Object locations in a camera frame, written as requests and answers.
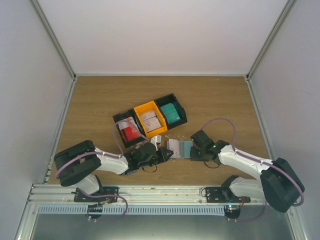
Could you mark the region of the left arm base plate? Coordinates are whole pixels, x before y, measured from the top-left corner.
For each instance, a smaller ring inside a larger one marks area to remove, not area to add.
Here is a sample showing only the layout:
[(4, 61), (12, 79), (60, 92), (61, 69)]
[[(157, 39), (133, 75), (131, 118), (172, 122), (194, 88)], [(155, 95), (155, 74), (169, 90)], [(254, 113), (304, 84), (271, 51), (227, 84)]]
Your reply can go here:
[(71, 193), (74, 194), (74, 202), (76, 203), (115, 203), (117, 202), (118, 198), (114, 196), (110, 197), (99, 197), (102, 195), (118, 195), (119, 187), (117, 186), (103, 186), (103, 190), (99, 190), (96, 193), (91, 194), (94, 197), (86, 196), (79, 188), (76, 188), (75, 191)]

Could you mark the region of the black bin with green cards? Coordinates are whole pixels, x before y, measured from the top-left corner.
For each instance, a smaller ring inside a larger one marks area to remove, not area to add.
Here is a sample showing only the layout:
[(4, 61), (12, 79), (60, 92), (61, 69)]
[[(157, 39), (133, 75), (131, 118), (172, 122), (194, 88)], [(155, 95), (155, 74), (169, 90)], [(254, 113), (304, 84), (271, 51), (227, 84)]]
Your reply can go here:
[(168, 130), (188, 122), (184, 108), (173, 93), (157, 98), (154, 102), (164, 116)]

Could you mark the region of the white credit card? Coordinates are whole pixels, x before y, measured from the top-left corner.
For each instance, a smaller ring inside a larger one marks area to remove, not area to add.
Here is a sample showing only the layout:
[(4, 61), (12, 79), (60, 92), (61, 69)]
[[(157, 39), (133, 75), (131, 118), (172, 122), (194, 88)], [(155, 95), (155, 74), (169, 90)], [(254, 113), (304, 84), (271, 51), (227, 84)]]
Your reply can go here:
[(167, 147), (169, 150), (172, 150), (174, 154), (172, 155), (172, 158), (178, 159), (180, 158), (180, 141), (177, 139), (170, 138), (167, 141)]

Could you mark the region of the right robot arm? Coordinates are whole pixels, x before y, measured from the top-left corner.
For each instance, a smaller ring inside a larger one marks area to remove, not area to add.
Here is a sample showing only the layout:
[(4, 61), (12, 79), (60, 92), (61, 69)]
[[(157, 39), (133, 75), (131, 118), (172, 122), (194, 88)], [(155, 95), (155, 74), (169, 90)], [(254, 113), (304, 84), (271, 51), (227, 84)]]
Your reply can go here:
[(219, 166), (230, 166), (251, 176), (245, 179), (232, 175), (221, 184), (221, 196), (226, 202), (232, 203), (238, 197), (259, 199), (281, 213), (303, 202), (305, 187), (285, 159), (256, 157), (226, 141), (214, 142), (203, 130), (190, 138), (194, 144), (190, 149), (191, 160), (215, 162)]

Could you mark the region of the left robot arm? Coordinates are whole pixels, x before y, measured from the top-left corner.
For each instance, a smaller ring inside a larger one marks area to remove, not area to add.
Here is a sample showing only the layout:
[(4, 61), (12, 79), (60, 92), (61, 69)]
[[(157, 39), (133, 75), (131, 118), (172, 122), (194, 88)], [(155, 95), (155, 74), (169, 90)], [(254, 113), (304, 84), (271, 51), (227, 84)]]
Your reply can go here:
[(105, 152), (91, 140), (83, 141), (54, 156), (55, 177), (63, 187), (75, 186), (92, 202), (103, 197), (103, 187), (94, 171), (111, 172), (128, 176), (140, 169), (167, 162), (174, 154), (165, 147), (146, 142), (124, 154)]

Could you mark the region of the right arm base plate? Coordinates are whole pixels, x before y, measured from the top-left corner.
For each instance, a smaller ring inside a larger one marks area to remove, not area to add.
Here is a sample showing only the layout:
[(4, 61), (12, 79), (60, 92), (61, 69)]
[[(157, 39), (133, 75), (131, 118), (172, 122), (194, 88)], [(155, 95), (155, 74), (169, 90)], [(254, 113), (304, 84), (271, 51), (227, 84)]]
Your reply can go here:
[(220, 186), (207, 186), (200, 190), (207, 203), (250, 203), (250, 197), (235, 196), (231, 191), (224, 192)]

